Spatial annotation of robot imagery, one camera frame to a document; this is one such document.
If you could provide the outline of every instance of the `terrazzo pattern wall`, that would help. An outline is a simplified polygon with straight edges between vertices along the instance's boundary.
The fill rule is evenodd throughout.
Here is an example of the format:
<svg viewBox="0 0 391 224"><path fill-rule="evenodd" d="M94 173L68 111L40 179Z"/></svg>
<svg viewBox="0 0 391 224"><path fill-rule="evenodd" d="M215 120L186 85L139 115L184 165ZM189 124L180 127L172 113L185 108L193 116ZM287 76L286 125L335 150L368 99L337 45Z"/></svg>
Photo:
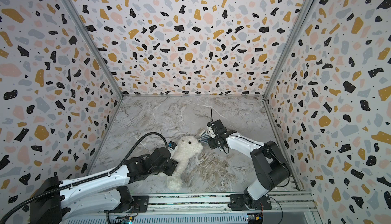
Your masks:
<svg viewBox="0 0 391 224"><path fill-rule="evenodd" d="M124 94L262 94L304 0L73 0Z"/></svg>
<svg viewBox="0 0 391 224"><path fill-rule="evenodd" d="M119 99L60 0L0 2L3 216L47 178L86 174Z"/></svg>
<svg viewBox="0 0 391 224"><path fill-rule="evenodd" d="M315 0L267 102L324 223L391 223L391 0Z"/></svg>

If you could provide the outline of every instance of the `plush toy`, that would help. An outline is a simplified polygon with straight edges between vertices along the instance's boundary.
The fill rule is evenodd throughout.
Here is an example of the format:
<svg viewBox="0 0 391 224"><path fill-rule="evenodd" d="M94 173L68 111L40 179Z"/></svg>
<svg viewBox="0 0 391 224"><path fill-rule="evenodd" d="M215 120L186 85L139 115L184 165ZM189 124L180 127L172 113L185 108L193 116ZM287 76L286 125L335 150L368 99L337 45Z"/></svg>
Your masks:
<svg viewBox="0 0 391 224"><path fill-rule="evenodd" d="M174 173L171 177L167 178L167 186L173 191L178 191L182 188L182 179L181 174L185 171L189 159L196 154L201 153L204 148L201 143L193 136L184 136L177 143L178 149L175 151L172 156L173 160L178 162L178 165L175 168Z"/></svg>

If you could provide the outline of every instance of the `plush toy leg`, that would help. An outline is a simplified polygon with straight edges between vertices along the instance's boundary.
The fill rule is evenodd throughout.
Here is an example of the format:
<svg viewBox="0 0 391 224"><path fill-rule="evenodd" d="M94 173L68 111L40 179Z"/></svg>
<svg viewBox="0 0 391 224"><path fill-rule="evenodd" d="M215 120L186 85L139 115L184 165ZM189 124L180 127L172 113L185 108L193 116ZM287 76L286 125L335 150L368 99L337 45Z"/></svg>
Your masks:
<svg viewBox="0 0 391 224"><path fill-rule="evenodd" d="M188 163L188 159L179 162L172 176L167 178L167 187L170 190L179 191L182 188L181 174L185 171Z"/></svg>

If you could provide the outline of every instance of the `marble floor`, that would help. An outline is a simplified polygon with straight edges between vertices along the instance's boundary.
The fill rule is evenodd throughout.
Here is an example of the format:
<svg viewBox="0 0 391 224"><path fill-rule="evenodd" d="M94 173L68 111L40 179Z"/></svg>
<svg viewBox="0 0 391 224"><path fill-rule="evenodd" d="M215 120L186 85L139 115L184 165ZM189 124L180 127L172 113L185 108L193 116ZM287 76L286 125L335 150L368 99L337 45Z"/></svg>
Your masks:
<svg viewBox="0 0 391 224"><path fill-rule="evenodd" d="M161 133L167 142L197 137L211 121L211 109L213 119L221 119L227 129L258 141L275 141L261 97L125 97L92 173L115 167L145 133ZM130 157L152 153L163 145L159 137L149 136ZM255 178L250 158L235 150L225 154L204 145L203 151L190 159L178 193L242 192ZM166 175L149 176L130 184L129 190L171 193L166 179Z"/></svg>

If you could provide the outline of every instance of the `plush toy head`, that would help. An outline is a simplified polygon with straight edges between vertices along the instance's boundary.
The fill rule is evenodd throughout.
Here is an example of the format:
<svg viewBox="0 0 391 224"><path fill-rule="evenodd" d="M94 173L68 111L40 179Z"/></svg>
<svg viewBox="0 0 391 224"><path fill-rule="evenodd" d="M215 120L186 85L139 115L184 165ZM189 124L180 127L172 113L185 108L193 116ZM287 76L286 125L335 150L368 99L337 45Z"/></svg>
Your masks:
<svg viewBox="0 0 391 224"><path fill-rule="evenodd" d="M181 159L189 159L196 154L201 153L204 148L201 143L193 136L184 136L177 143L178 150L175 152L174 156L177 158L178 156Z"/></svg>

